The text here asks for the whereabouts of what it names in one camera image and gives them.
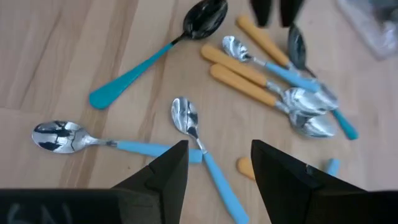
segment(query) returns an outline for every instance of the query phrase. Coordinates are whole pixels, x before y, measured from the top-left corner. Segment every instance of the yellow handle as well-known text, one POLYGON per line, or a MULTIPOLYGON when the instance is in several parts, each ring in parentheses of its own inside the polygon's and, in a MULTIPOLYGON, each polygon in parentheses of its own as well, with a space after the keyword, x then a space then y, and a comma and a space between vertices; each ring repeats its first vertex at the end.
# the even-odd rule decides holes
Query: yellow handle
POLYGON ((253 165, 251 164, 250 158, 248 157, 239 158, 238 161, 236 161, 236 168, 241 174, 245 175, 246 177, 249 177, 252 180, 255 180, 253 165))
POLYGON ((238 60, 231 58, 230 56, 224 54, 222 51, 216 49, 209 44, 205 44, 201 48, 201 54, 205 59, 224 65, 225 67, 243 76, 244 78, 247 78, 248 80, 254 82, 259 86, 266 86, 267 78, 264 74, 247 65, 242 64, 238 60))
POLYGON ((269 106, 275 106, 277 102, 277 98, 274 95, 240 77, 239 75, 235 74, 231 70, 228 70, 222 65, 212 65, 210 67, 210 74, 215 79, 269 106))
POLYGON ((236 22, 238 26, 256 41, 279 65, 289 67, 289 58, 276 46, 265 30, 256 27, 248 16, 239 16, 236 22))

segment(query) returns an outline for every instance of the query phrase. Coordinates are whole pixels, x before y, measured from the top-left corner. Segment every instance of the black spoon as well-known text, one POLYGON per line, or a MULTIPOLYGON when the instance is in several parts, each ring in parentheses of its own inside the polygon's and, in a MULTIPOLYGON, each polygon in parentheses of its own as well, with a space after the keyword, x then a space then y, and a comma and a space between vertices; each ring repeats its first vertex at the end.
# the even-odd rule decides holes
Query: black spoon
POLYGON ((194 5, 185 16, 184 32, 181 36, 171 41, 145 62, 93 91, 90 94, 90 104, 96 109, 107 108, 132 82, 180 40, 203 39, 214 33, 224 21, 227 10, 228 3, 226 0, 202 0, 194 5))
MULTIPOLYGON (((295 24, 292 24, 289 29, 288 50, 289 59, 297 69, 306 71, 313 78, 317 78, 317 76, 306 65, 307 51, 305 49, 304 38, 300 29, 295 24)), ((328 95, 333 96, 333 93, 323 84, 322 90, 327 92, 328 95)), ((337 122, 349 140, 355 140, 358 138, 358 132, 355 130, 354 126, 351 125, 343 116, 339 109, 332 110, 331 113, 336 118, 337 122)))

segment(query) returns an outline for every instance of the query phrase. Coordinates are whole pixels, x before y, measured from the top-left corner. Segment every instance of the wood grain surface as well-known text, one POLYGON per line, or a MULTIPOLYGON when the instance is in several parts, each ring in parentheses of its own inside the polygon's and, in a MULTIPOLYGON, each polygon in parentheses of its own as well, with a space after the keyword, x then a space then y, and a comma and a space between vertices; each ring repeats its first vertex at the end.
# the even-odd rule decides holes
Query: wood grain surface
MULTIPOLYGON (((31 130, 64 119, 97 137, 173 145, 187 137, 174 128, 170 104, 186 96, 199 112, 201 140, 251 223, 269 223, 256 184, 235 168, 239 157, 250 155, 252 139, 317 167, 340 159, 338 177, 359 187, 398 188, 398 59, 375 60, 332 0, 308 0, 297 23, 309 67, 339 96, 341 110, 359 131, 357 141, 342 132, 328 140, 305 139, 284 114, 210 76, 200 47, 220 45, 224 35, 236 35, 254 55, 266 57, 235 25, 237 15, 251 14, 249 1, 228 0, 219 30, 206 40, 176 45, 109 109, 88 104, 89 92, 180 35, 185 13, 196 2, 0 0, 0 187, 112 187, 153 158, 108 147, 52 154, 32 142, 31 130)), ((280 28, 277 13, 269 33, 286 49, 287 30, 280 28)), ((181 223, 232 222, 206 167, 191 165, 181 223)))

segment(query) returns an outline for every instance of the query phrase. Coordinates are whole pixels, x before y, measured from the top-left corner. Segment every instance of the blue-handled spoon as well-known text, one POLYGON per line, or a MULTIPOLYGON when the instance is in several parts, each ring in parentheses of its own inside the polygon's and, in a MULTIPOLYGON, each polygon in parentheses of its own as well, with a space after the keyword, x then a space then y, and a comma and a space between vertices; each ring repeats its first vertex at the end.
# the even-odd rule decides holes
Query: blue-handled spoon
MULTIPOLYGON (((50 121, 37 125, 32 131, 36 145, 54 153, 71 154, 88 146, 111 146, 123 151, 135 152, 146 156, 158 157, 171 146, 141 143, 134 141, 117 141, 97 139, 78 124, 70 121, 50 121)), ((202 153, 198 149, 189 150, 189 162, 201 163, 202 153)))
MULTIPOLYGON (((313 78, 317 78, 317 76, 307 67, 306 61, 307 61, 307 51, 305 48, 305 42, 303 35, 300 31, 300 29, 295 25, 292 24, 292 26, 289 29, 289 43, 288 43, 288 49, 289 49, 289 59, 290 61, 294 64, 294 66, 297 69, 306 71, 308 74, 310 74, 313 78)), ((332 91, 330 91, 326 85, 321 83, 321 88, 322 90, 320 91, 321 94, 320 96, 323 96, 324 98, 332 98, 333 101, 337 99, 337 97, 333 94, 332 91)), ((332 110, 331 113, 333 116, 336 118, 338 124, 344 131, 344 134, 349 140, 355 140, 358 138, 358 132, 355 129, 355 127, 344 117, 343 113, 337 108, 335 110, 332 110)))
POLYGON ((107 108, 132 82, 152 66, 161 56, 183 39, 198 40, 214 33, 224 21, 228 10, 226 0, 202 0, 185 16, 183 34, 124 75, 90 93, 90 104, 96 109, 107 108))
POLYGON ((217 165, 210 152, 207 151, 205 145, 199 140, 198 113, 195 106, 186 98, 178 97, 173 100, 171 114, 175 127, 180 132, 191 136, 199 145, 218 192, 235 223, 245 224, 249 222, 248 215, 244 211, 239 199, 232 191, 232 188, 229 186, 220 167, 217 165))

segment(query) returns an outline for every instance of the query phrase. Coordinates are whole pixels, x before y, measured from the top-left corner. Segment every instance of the cutlery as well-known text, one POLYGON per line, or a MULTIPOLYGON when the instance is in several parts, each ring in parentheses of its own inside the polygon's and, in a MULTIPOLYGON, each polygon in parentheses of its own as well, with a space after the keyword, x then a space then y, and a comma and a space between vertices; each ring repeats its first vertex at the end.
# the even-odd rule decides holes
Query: cutlery
MULTIPOLYGON (((295 24, 293 24, 289 29, 289 58, 298 69, 306 71, 313 78, 317 78, 317 76, 306 65, 307 51, 305 48, 304 38, 300 32, 300 29, 295 24)), ((326 87, 326 85, 322 84, 322 88, 328 92, 328 95, 334 96, 334 94, 326 87)), ((349 140, 355 140, 358 138, 357 130, 344 117, 343 113, 338 108, 332 110, 331 113, 336 118, 337 122, 349 140)))
POLYGON ((228 10, 226 0, 202 0, 185 16, 183 33, 164 48, 128 71, 90 94, 90 104, 96 109, 107 108, 132 82, 153 65, 176 43, 184 39, 198 40, 214 33, 224 21, 228 10))
POLYGON ((277 84, 269 81, 262 73, 227 56, 211 45, 205 44, 201 48, 201 54, 205 59, 219 63, 253 83, 278 93, 290 109, 296 109, 297 113, 302 116, 322 115, 329 109, 329 107, 325 108, 311 91, 302 88, 290 88, 287 91, 282 91, 277 84))
POLYGON ((224 51, 232 58, 235 58, 240 62, 252 61, 261 67, 267 68, 268 70, 274 72, 294 86, 298 86, 312 92, 316 92, 320 89, 319 84, 313 80, 299 77, 293 71, 286 70, 274 63, 259 60, 258 58, 252 56, 249 54, 248 48, 234 36, 229 35, 223 38, 223 48, 224 51))
MULTIPOLYGON (((32 139, 41 148, 60 154, 78 152, 94 145, 116 147, 152 157, 158 157, 170 149, 170 146, 160 144, 96 139, 83 127, 70 121, 41 123, 32 131, 32 139)), ((201 151, 189 149, 189 162, 201 163, 201 160, 201 151)))
POLYGON ((274 95, 240 77, 222 65, 212 65, 210 67, 210 73, 218 81, 251 96, 261 103, 286 113, 289 116, 291 125, 300 134, 313 138, 330 138, 335 135, 335 128, 326 115, 314 117, 301 116, 297 113, 297 110, 292 110, 287 105, 277 100, 274 95))
POLYGON ((196 140, 200 150, 203 153, 207 168, 217 186, 218 192, 224 201, 224 204, 232 216, 235 223, 247 223, 249 217, 244 211, 238 198, 229 186, 223 172, 218 167, 213 156, 207 151, 205 145, 199 140, 198 135, 198 113, 195 106, 184 97, 178 97, 173 100, 171 115, 175 127, 184 134, 191 136, 196 140))
MULTIPOLYGON (((269 56, 271 56, 279 65, 300 74, 295 65, 289 60, 283 51, 272 41, 267 32, 256 27, 247 16, 239 16, 236 20, 238 26, 247 33, 269 56)), ((320 91, 315 96, 322 102, 326 110, 334 110, 338 107, 337 97, 322 83, 319 83, 320 91)))

